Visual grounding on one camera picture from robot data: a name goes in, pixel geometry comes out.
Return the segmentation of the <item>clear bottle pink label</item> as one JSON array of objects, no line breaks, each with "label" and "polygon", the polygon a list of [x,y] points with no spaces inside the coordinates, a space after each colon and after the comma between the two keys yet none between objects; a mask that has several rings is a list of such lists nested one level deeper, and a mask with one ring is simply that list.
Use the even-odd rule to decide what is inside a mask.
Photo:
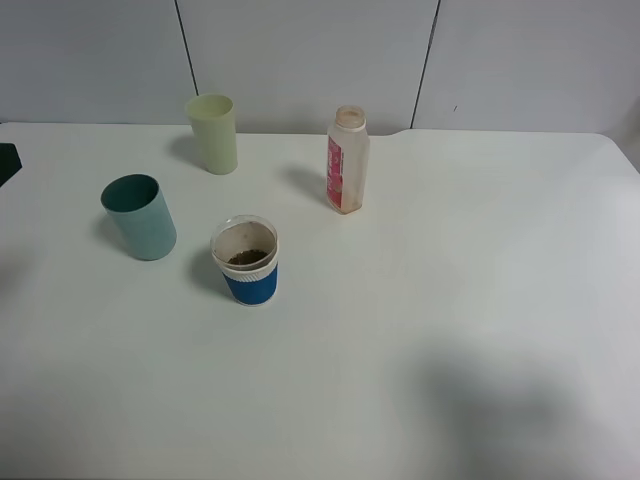
[{"label": "clear bottle pink label", "polygon": [[340,106],[327,135],[327,199],[338,212],[349,214],[362,207],[364,198],[370,149],[364,110]]}]

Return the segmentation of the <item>pale green plastic cup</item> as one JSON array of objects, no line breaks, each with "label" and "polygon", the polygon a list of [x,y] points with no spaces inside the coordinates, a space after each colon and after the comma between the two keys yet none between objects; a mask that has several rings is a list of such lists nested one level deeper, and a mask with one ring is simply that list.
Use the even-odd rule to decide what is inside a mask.
[{"label": "pale green plastic cup", "polygon": [[185,111],[207,171],[226,175],[238,166],[233,101],[224,95],[192,98]]}]

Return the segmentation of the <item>dark object at left edge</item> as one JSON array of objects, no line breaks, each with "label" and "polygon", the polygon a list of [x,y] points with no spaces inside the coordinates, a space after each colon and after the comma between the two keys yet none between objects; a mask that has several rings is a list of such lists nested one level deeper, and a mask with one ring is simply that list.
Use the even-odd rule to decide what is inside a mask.
[{"label": "dark object at left edge", "polygon": [[0,144],[0,186],[5,185],[22,169],[17,148],[12,143]]}]

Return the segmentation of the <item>teal plastic cup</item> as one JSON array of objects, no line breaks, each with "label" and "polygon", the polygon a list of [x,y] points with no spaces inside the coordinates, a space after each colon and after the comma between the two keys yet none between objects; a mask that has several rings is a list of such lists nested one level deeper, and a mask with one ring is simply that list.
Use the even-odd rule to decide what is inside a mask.
[{"label": "teal plastic cup", "polygon": [[137,173],[115,179],[100,201],[132,257],[154,261],[173,250],[177,231],[155,178]]}]

